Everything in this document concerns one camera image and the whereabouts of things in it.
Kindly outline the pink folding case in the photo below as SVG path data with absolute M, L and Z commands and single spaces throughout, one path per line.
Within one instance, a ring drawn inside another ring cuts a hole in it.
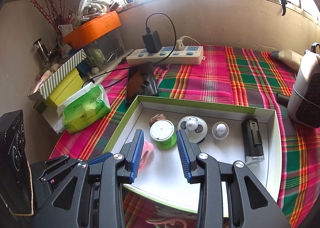
M 139 170 L 141 170 L 146 164 L 149 156 L 153 152 L 153 144 L 147 141 L 144 141 L 142 155 L 140 158 Z

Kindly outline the plaid bed sheet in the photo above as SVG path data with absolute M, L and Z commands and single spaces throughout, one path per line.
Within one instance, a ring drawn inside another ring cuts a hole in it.
M 204 56 L 200 65 L 156 68 L 159 95 L 276 110 L 283 149 L 278 205 L 290 225 L 299 227 L 319 197 L 319 130 L 292 121 L 276 100 L 277 93 L 291 93 L 294 72 L 268 52 L 208 45 Z M 111 113 L 76 134 L 64 132 L 51 157 L 87 159 L 103 152 L 128 108 L 126 77 L 127 65 L 106 77 Z

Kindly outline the white blue power strip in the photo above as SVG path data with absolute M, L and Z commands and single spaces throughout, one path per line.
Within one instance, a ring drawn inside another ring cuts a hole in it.
M 148 53 L 146 48 L 136 49 L 126 58 L 126 61 L 129 65 L 140 65 L 148 62 L 153 64 L 200 65 L 206 59 L 202 46 L 185 46 L 183 50 L 173 49 L 173 47 L 163 47 L 157 53 Z

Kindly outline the striped green white box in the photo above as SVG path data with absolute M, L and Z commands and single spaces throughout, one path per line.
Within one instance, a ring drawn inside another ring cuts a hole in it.
M 87 55 L 85 54 L 85 51 L 81 49 L 61 65 L 56 72 L 49 76 L 48 79 L 41 83 L 38 88 L 36 85 L 32 87 L 28 92 L 27 97 L 31 101 L 47 99 L 62 80 L 67 77 L 86 57 Z

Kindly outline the small white round knob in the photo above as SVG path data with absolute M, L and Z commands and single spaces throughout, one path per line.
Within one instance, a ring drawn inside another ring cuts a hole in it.
M 217 140 L 225 139 L 229 134 L 229 127 L 225 122 L 217 122 L 212 127 L 212 135 Z

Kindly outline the white panda round gadget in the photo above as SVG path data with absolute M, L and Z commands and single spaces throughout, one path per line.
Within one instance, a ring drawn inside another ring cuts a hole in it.
M 178 125 L 178 130 L 184 130 L 190 143 L 200 143 L 204 141 L 208 132 L 207 123 L 200 117 L 183 117 Z

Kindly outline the black bike light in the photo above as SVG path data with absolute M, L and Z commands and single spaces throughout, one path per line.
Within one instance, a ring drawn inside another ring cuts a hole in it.
M 258 121 L 247 118 L 241 124 L 244 142 L 245 163 L 255 164 L 264 160 L 263 142 Z

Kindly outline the grey portable heater fan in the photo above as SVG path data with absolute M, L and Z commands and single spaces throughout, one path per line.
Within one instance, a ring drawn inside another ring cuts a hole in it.
M 318 48 L 319 43 L 315 42 L 305 51 L 287 105 L 292 120 L 313 129 L 319 128 L 320 117 Z

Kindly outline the yellow green box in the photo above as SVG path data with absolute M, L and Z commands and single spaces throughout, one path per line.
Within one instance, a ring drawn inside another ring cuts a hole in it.
M 84 81 L 80 77 L 77 68 L 74 68 L 52 91 L 44 103 L 46 106 L 57 108 L 79 91 L 83 83 Z

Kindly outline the black smartphone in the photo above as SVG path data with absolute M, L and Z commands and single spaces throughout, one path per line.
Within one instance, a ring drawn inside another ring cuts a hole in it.
M 152 63 L 129 68 L 126 83 L 126 104 L 131 104 L 137 96 L 158 96 Z

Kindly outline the black charger adapter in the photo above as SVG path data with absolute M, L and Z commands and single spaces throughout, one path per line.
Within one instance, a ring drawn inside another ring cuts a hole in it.
M 157 53 L 161 50 L 162 43 L 157 31 L 144 34 L 142 39 L 148 53 Z

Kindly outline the orange box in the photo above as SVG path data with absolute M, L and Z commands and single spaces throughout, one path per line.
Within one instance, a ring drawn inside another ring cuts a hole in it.
M 62 42 L 75 50 L 81 49 L 120 26 L 121 22 L 118 13 L 112 11 L 84 23 L 63 37 Z

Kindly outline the glass tank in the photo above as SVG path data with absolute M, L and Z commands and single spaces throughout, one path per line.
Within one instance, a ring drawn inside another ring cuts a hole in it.
M 87 55 L 85 62 L 89 68 L 97 67 L 99 70 L 112 64 L 125 52 L 123 38 L 119 29 L 114 29 L 104 34 L 83 49 Z

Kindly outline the red berry branches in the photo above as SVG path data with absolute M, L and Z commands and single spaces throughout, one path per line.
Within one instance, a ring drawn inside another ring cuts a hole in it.
M 44 0 L 45 7 L 41 6 L 38 0 L 29 1 L 59 34 L 59 26 L 67 22 L 65 18 L 66 0 Z

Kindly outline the green tissue pack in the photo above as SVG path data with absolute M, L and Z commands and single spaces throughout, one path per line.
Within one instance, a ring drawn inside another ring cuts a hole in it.
M 87 84 L 57 107 L 63 127 L 70 133 L 79 132 L 111 112 L 104 87 Z

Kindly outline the brown walnut in tray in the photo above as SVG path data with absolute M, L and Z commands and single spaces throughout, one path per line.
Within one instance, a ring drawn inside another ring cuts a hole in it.
M 149 121 L 149 127 L 151 127 L 155 122 L 163 120 L 163 119 L 167 119 L 164 114 L 156 114 L 156 115 L 154 115 Z

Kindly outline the white plastic bags pile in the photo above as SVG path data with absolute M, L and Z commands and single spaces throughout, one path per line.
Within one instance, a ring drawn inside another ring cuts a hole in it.
M 83 20 L 104 15 L 115 3 L 115 0 L 81 0 L 78 7 L 78 18 Z

